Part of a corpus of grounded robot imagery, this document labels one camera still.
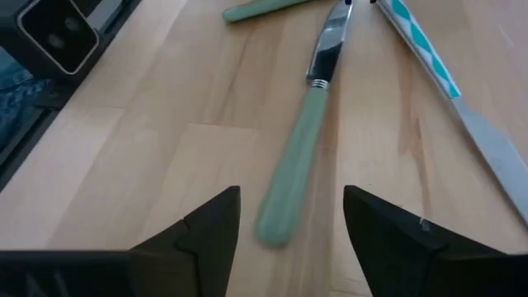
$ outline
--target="blue fabric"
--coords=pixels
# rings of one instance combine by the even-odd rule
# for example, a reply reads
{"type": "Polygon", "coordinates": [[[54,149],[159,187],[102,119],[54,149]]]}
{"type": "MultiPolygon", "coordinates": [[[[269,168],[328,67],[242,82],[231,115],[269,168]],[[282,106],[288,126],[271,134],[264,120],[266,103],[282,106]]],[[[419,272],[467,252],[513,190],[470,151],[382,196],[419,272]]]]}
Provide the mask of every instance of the blue fabric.
{"type": "Polygon", "coordinates": [[[32,103],[47,84],[14,61],[0,72],[0,152],[31,116],[32,103]]]}

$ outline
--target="wood grain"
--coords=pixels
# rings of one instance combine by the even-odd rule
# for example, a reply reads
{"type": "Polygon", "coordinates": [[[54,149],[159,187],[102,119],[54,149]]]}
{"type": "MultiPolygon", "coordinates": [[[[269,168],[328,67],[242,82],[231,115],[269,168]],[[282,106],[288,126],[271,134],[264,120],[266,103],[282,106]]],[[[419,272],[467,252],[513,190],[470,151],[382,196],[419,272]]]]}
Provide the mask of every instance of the wood grain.
{"type": "MultiPolygon", "coordinates": [[[[253,220],[307,90],[333,1],[226,25],[245,0],[143,0],[0,194],[0,248],[131,248],[242,187],[228,296],[369,296],[347,237],[352,184],[504,252],[526,227],[416,58],[356,1],[302,219],[263,247],[253,220]]],[[[407,0],[468,103],[528,160],[522,0],[407,0]]]]}

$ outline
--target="green handle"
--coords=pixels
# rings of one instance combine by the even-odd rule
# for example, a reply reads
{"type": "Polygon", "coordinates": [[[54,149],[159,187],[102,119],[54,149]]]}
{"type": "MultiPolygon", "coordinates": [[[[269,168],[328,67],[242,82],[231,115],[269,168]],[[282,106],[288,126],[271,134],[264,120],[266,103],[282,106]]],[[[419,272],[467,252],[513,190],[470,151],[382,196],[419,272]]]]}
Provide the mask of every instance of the green handle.
{"type": "Polygon", "coordinates": [[[257,237],[268,245],[286,245],[299,220],[327,97],[325,89],[316,87],[304,97],[303,108],[262,202],[257,237]]]}
{"type": "Polygon", "coordinates": [[[222,13],[222,16],[228,22],[241,21],[307,1],[311,0],[256,0],[248,4],[231,7],[222,13]]]}

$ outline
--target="knife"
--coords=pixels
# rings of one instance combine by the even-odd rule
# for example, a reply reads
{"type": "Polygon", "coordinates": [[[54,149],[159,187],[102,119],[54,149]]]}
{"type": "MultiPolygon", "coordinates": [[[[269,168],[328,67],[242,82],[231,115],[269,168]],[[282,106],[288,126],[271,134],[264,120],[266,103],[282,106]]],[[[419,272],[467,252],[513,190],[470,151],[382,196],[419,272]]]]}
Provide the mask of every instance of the knife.
{"type": "Polygon", "coordinates": [[[528,224],[528,170],[515,145],[506,134],[468,107],[440,56],[405,3],[402,0],[378,0],[377,3],[448,98],[502,188],[528,224]]]}
{"type": "Polygon", "coordinates": [[[225,10],[222,16],[228,22],[241,21],[308,1],[311,0],[255,0],[247,4],[231,7],[225,10]]]}
{"type": "Polygon", "coordinates": [[[319,35],[306,73],[310,89],[304,96],[299,117],[257,216],[257,237],[267,245],[286,245],[299,221],[318,133],[323,123],[327,89],[345,40],[351,10],[352,4],[339,1],[319,35]]]}

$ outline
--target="silver blade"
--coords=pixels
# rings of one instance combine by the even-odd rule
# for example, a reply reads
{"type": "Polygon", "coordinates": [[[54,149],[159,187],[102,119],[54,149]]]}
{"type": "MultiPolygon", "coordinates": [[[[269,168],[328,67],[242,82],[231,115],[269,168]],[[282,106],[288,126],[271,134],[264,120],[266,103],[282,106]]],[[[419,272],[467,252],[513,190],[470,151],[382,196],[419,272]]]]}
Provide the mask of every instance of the silver blade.
{"type": "Polygon", "coordinates": [[[308,81],[321,79],[330,83],[332,80],[339,53],[341,52],[341,45],[347,35],[347,23],[350,19],[353,5],[353,2],[351,5],[346,5],[344,1],[339,0],[330,14],[328,14],[323,30],[315,45],[312,62],[310,62],[306,73],[308,81]]]}
{"type": "Polygon", "coordinates": [[[471,111],[462,97],[451,101],[480,153],[528,224],[528,168],[515,145],[480,114],[471,111]]]}

